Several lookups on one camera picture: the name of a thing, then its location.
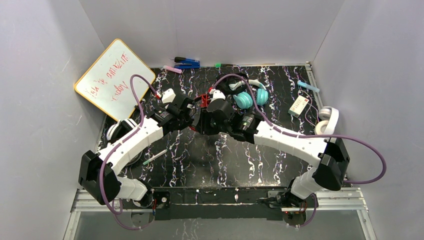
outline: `whiteboard frame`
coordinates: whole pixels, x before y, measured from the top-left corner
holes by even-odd
[[[131,50],[131,48],[129,48],[124,41],[122,41],[120,38],[116,38],[115,40],[113,40],[113,42],[111,44],[109,44],[109,46],[107,46],[107,48],[103,51],[103,53],[95,60],[95,62],[88,68],[87,71],[85,71],[85,73],[78,79],[78,81],[73,85],[73,89],[75,90],[75,92],[77,92],[79,95],[81,95],[83,98],[85,98],[86,100],[88,100],[90,103],[92,103],[94,106],[96,106],[98,109],[102,110],[102,112],[104,112],[105,114],[107,114],[109,117],[111,117],[113,120],[115,121],[119,121],[120,119],[116,119],[115,117],[113,117],[112,115],[110,115],[107,111],[105,111],[103,108],[101,108],[99,105],[97,105],[96,103],[94,103],[93,101],[91,101],[88,97],[86,97],[84,94],[82,94],[81,92],[79,92],[77,90],[77,85],[78,83],[87,75],[87,73],[92,69],[92,67],[100,60],[100,58],[109,50],[109,48],[116,42],[116,41],[120,41],[126,48],[128,48],[132,54],[134,54],[134,56],[136,56],[138,58],[138,60],[140,60],[140,62],[142,62],[149,70],[150,72],[154,75],[153,80],[150,82],[150,84],[153,84],[153,82],[156,80],[156,74],[152,71],[152,69],[150,69],[149,66],[147,66],[145,64],[145,62],[143,62],[143,60],[141,60],[139,58],[139,56],[137,54],[135,54],[135,52],[133,52],[133,50]],[[146,95],[147,91],[149,90],[149,86],[147,86],[146,91],[141,95],[140,99],[138,100],[139,102],[141,102],[141,100],[144,98],[144,96]],[[128,118],[130,118],[133,114],[134,111],[136,110],[135,108],[136,103],[134,104],[134,110],[132,110],[131,114],[128,116]]]

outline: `turquoise headphones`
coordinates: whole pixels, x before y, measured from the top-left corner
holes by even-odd
[[[263,106],[268,102],[268,91],[265,88],[265,86],[260,83],[257,79],[255,80],[248,80],[250,85],[254,85],[259,87],[259,89],[256,91],[256,103],[258,106]],[[229,84],[229,88],[231,90],[235,90],[241,86],[245,85],[244,81],[239,81],[237,83]],[[243,91],[240,92],[237,95],[232,96],[235,100],[235,103],[237,106],[241,109],[248,109],[253,106],[253,99],[249,92]]]

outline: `white backdrop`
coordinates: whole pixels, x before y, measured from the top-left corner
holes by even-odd
[[[104,49],[78,0],[0,1],[0,239],[63,238],[104,116],[73,86]]]
[[[361,185],[378,239],[423,239],[424,2],[347,0],[313,62],[324,104],[340,110],[339,133],[386,157],[387,173]],[[368,180],[379,159],[345,141],[349,176]]]
[[[80,0],[103,45],[121,38],[147,65],[312,61],[344,0]]]

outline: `pink marker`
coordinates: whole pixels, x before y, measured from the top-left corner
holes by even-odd
[[[171,67],[171,66],[167,66],[167,65],[163,66],[163,68],[166,69],[166,70],[168,70],[168,71],[177,73],[177,74],[181,74],[183,72],[183,70],[181,70],[181,69],[178,69],[178,68],[175,68],[175,67]]]

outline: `turquoise ear cup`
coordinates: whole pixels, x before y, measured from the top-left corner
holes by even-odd
[[[268,102],[268,91],[259,88],[256,91],[256,103],[258,106],[263,106]]]
[[[241,109],[248,109],[253,106],[253,100],[247,92],[240,92],[237,95],[232,96],[235,99],[235,103]]]

